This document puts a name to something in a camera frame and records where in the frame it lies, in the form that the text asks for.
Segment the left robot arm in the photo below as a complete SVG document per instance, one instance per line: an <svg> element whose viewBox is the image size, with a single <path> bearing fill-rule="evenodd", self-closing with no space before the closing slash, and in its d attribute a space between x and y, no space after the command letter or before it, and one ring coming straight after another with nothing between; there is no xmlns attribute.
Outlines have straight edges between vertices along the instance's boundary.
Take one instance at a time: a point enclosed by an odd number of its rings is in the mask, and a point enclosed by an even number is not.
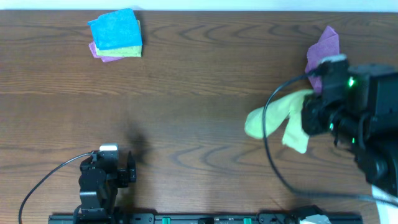
<svg viewBox="0 0 398 224"><path fill-rule="evenodd" d="M81 204L73 212L73 223L118 223L121 212L115 208L118 189L136 181L136 162L127 154L126 167L118 168L118 151L93 151L80 164Z"/></svg>

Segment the light green cloth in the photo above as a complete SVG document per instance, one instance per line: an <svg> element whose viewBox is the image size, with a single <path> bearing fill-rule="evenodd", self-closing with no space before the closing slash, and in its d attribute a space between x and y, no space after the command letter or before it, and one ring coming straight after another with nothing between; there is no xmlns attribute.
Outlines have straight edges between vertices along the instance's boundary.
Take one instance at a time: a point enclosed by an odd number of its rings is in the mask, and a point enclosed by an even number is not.
<svg viewBox="0 0 398 224"><path fill-rule="evenodd" d="M282 144L301 154L305 153L309 135L302 128L301 111L305 96L312 93L313 90L300 90L273 101L266 109L265 119L262 118L262 108L250 112L244 125L245 133L254 139L262 139L263 126L266 127L266 135L269 136L287 120Z"/></svg>

